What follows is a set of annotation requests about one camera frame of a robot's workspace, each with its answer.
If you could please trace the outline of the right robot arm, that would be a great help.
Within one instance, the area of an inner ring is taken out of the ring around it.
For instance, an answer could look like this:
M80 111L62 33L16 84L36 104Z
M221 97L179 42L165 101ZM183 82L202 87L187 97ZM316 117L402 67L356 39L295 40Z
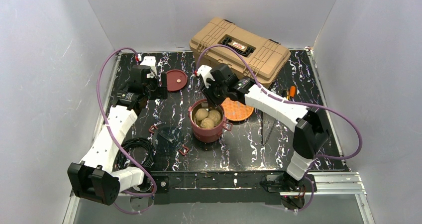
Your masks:
M219 106L229 98L270 115L293 131L294 154L287 166L285 179L303 179L329 137L329 124L324 111L291 104L286 98L257 84L251 77L239 79L227 64L214 68L201 65L197 76L203 81L201 92L209 105Z

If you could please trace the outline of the red steel lunch bowl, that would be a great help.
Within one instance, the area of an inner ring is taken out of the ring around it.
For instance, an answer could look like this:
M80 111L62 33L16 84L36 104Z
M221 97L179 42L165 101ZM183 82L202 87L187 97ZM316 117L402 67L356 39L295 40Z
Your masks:
M217 110L220 113L221 119L215 125L215 127L210 129L205 129L200 127L201 122L195 118L195 115L199 109ZM225 112L222 106L217 106L212 108L208 105L207 99L201 99L196 101L188 109L189 120L191 122L191 127L193 129L194 136L201 142L211 143L217 141L223 134L224 131L231 131L233 124L228 121L225 116Z

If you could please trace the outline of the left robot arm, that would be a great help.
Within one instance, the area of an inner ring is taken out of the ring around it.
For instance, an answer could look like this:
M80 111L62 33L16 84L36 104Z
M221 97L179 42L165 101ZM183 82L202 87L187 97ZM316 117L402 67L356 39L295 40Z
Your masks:
M113 164L129 128L149 100L167 98L167 80L159 82L156 66L134 65L129 80L116 93L91 149L79 163L71 163L67 174L75 195L104 205L112 205L120 192L142 184L144 172L139 167L113 171Z

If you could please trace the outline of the steamed bun front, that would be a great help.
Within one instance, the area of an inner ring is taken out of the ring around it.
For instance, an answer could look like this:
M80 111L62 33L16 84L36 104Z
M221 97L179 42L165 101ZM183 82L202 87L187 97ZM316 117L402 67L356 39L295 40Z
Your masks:
M211 118L206 117L201 121L200 127L203 129L212 129L215 127L215 122Z

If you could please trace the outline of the steamed bun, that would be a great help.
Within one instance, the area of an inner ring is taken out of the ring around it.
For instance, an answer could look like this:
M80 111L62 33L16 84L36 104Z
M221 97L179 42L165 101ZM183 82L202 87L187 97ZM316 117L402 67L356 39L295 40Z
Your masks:
M195 119L197 121L202 121L203 119L207 118L209 115L209 111L205 108L198 109L195 113Z
M212 129L215 127L215 122L211 118L206 117L201 121L200 127L203 129Z
M217 125L221 121L221 113L218 110L210 110L208 118L210 118L214 124Z

